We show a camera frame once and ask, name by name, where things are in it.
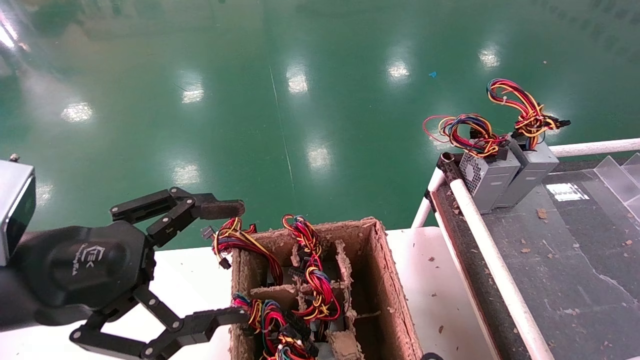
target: cardboard compartment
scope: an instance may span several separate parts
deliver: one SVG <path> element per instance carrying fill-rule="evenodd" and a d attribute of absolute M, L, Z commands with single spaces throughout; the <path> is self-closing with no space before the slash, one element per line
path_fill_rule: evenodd
<path fill-rule="evenodd" d="M 333 327 L 326 333 L 336 360 L 419 360 L 422 349 L 382 224 L 366 218 L 314 228 L 323 246 L 323 267 L 342 306 L 339 321 L 344 330 Z M 254 238 L 283 267 L 298 264 L 297 245 L 288 230 L 259 233 Z M 232 291 L 251 299 L 273 299 L 288 309 L 305 307 L 309 285 L 286 281 L 283 286 L 266 288 L 265 261 L 240 250 L 234 251 L 233 258 Z M 259 341 L 243 337 L 239 325 L 232 327 L 231 335 L 232 360 L 258 359 Z"/>

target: white pipe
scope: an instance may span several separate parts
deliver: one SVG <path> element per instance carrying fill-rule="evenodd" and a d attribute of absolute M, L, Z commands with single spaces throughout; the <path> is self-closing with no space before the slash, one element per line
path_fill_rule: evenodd
<path fill-rule="evenodd" d="M 442 182 L 444 181 L 444 173 L 442 170 L 436 167 L 431 175 L 431 180 L 429 180 L 429 186 L 427 186 L 427 191 L 434 192 L 438 190 Z M 411 224 L 411 228 L 415 229 L 416 227 L 424 226 L 424 222 L 427 220 L 429 216 L 429 212 L 431 211 L 431 203 L 422 198 L 422 202 L 420 203 L 420 207 L 418 207 L 418 212 L 415 214 L 415 218 L 413 219 L 413 223 Z"/>
<path fill-rule="evenodd" d="M 460 276 L 464 277 L 464 271 L 462 269 L 462 264 L 460 263 L 460 259 L 456 255 L 456 249 L 453 247 L 453 242 L 447 233 L 447 230 L 444 227 L 444 221 L 442 221 L 442 217 L 439 212 L 434 212 L 436 221 L 438 222 L 438 227 L 442 232 L 442 237 L 444 238 L 445 243 L 447 244 L 447 248 L 449 249 L 449 253 L 451 254 L 451 259 L 453 259 L 453 263 L 456 265 L 456 269 Z M 484 336 L 484 340 L 487 345 L 489 345 L 489 351 L 491 352 L 493 360 L 499 360 L 500 355 L 498 355 L 497 350 L 495 349 L 495 344 L 493 343 L 493 338 L 491 337 L 491 331 L 487 328 L 486 322 L 484 321 L 483 314 L 478 309 L 477 300 L 474 296 L 473 290 L 471 290 L 471 286 L 469 285 L 468 279 L 463 279 L 462 283 L 464 284 L 465 291 L 467 292 L 467 297 L 472 304 L 472 308 L 474 310 L 474 314 L 480 324 L 480 330 L 482 331 L 482 335 Z"/>
<path fill-rule="evenodd" d="M 571 145 L 555 145 L 549 149 L 557 158 L 567 156 L 608 154 L 621 151 L 640 151 L 640 138 L 612 140 L 608 142 L 574 143 Z"/>
<path fill-rule="evenodd" d="M 552 360 L 554 356 L 551 354 L 536 321 L 533 319 L 533 315 L 531 315 L 520 290 L 518 290 L 518 286 L 516 286 L 507 265 L 504 263 L 498 248 L 495 246 L 493 238 L 486 228 L 465 183 L 462 179 L 456 179 L 451 181 L 449 186 L 458 201 L 462 215 L 465 216 L 471 233 L 476 239 L 476 243 L 486 261 L 486 265 L 493 275 L 495 284 L 498 286 L 505 305 L 507 305 L 509 314 L 511 314 L 513 322 L 520 332 L 522 341 L 524 341 L 531 355 L 531 359 Z"/>
<path fill-rule="evenodd" d="M 415 229 L 416 227 L 424 226 L 424 222 L 427 220 L 430 211 L 431 203 L 423 196 L 418 212 L 415 214 L 415 218 L 413 219 L 413 224 L 411 224 L 411 228 Z"/>
<path fill-rule="evenodd" d="M 442 172 L 442 170 L 436 167 L 436 169 L 434 169 L 433 171 L 433 175 L 431 175 L 431 180 L 429 180 L 429 186 L 427 186 L 427 189 L 429 190 L 429 192 L 434 192 L 438 190 L 443 181 L 444 173 Z"/>

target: black connector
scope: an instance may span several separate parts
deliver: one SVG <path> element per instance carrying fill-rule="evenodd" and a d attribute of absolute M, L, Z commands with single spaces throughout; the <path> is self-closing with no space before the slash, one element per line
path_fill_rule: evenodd
<path fill-rule="evenodd" d="M 252 329 L 249 325 L 242 326 L 241 329 L 242 335 L 244 335 L 245 338 L 251 338 L 255 334 L 255 330 Z"/>
<path fill-rule="evenodd" d="M 302 318 L 294 314 L 291 310 L 282 311 L 285 320 L 301 337 L 302 341 L 307 341 L 311 337 L 311 328 L 302 320 Z"/>
<path fill-rule="evenodd" d="M 482 133 L 473 127 L 469 129 L 469 138 L 472 140 L 480 139 L 482 137 Z"/>
<path fill-rule="evenodd" d="M 305 352 L 313 358 L 316 358 L 320 353 L 316 344 L 313 341 L 305 341 Z"/>
<path fill-rule="evenodd" d="M 213 236 L 213 228 L 211 226 L 207 226 L 207 227 L 201 229 L 200 230 L 200 235 L 205 240 L 209 239 L 211 236 Z"/>
<path fill-rule="evenodd" d="M 558 126 L 558 129 L 561 127 L 569 126 L 571 125 L 571 120 L 558 120 L 556 122 L 556 125 Z"/>
<path fill-rule="evenodd" d="M 287 270 L 287 273 L 293 277 L 299 277 L 302 281 L 307 281 L 307 277 L 305 276 L 305 271 L 297 266 L 292 266 Z"/>
<path fill-rule="evenodd" d="M 227 258 L 222 258 L 222 260 L 220 260 L 218 264 L 220 264 L 220 266 L 222 266 L 222 268 L 225 270 L 231 269 L 231 263 L 229 263 L 229 260 L 227 260 Z"/>

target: bundled cables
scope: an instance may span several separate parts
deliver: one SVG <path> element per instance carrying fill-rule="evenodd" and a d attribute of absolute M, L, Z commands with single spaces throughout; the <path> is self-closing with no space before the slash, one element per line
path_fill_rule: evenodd
<path fill-rule="evenodd" d="M 223 268 L 229 269 L 231 267 L 229 261 L 223 256 L 231 253 L 232 249 L 251 251 L 267 259 L 273 280 L 276 285 L 282 285 L 282 267 L 270 252 L 251 237 L 250 234 L 256 232 L 255 224 L 252 224 L 247 230 L 242 230 L 242 220 L 231 218 L 215 233 L 211 227 L 205 228 L 203 237 L 213 240 L 212 250 Z"/>
<path fill-rule="evenodd" d="M 540 136 L 543 136 L 546 130 L 555 130 L 571 124 L 569 120 L 559 120 L 543 113 L 544 105 L 538 103 L 531 94 L 513 81 L 493 79 L 487 84 L 486 93 L 489 100 L 518 109 L 520 115 L 515 124 L 514 136 L 527 137 L 525 151 L 534 150 L 536 145 L 544 140 L 544 137 L 540 139 Z M 516 99 L 509 99 L 505 94 L 513 94 Z"/>
<path fill-rule="evenodd" d="M 324 322 L 338 319 L 340 306 L 333 295 L 331 282 L 323 272 L 320 261 L 322 246 L 318 240 L 318 234 L 313 226 L 301 216 L 294 217 L 287 214 L 282 217 L 282 224 L 296 238 L 301 247 L 299 255 L 302 262 L 301 267 L 304 270 L 300 274 L 304 276 L 313 290 L 313 299 L 308 308 L 304 311 L 298 311 L 296 314 L 302 316 L 307 323 L 320 320 L 318 328 L 326 329 L 327 324 Z"/>
<path fill-rule="evenodd" d="M 248 326 L 259 334 L 264 343 L 262 359 L 265 360 L 314 360 L 317 348 L 309 340 L 310 331 L 304 323 L 298 323 L 295 315 L 283 311 L 273 300 L 251 300 L 240 293 L 232 297 L 232 305 L 250 314 Z"/>
<path fill-rule="evenodd" d="M 440 135 L 447 140 L 435 137 L 427 130 L 427 123 L 432 119 L 441 119 L 438 125 Z M 471 128 L 470 138 L 460 135 L 460 126 L 467 125 Z M 491 124 L 478 114 L 462 114 L 458 117 L 435 115 L 428 117 L 422 123 L 424 132 L 432 139 L 463 149 L 465 152 L 477 157 L 484 158 L 498 153 L 500 146 L 506 145 L 507 135 L 496 135 L 493 133 Z"/>

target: green epoxy floor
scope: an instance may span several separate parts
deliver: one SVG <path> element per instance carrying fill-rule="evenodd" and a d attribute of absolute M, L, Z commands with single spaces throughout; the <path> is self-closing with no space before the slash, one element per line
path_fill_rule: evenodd
<path fill-rule="evenodd" d="M 263 230 L 288 212 L 408 227 L 447 148 L 422 120 L 475 111 L 509 131 L 515 114 L 484 92 L 496 77 L 573 121 L 548 143 L 640 135 L 633 0 L 0 0 L 0 10 L 0 154 L 36 166 L 34 230 L 106 224 L 111 205 L 174 184 L 243 199 Z M 208 245 L 204 225 L 167 248 Z"/>

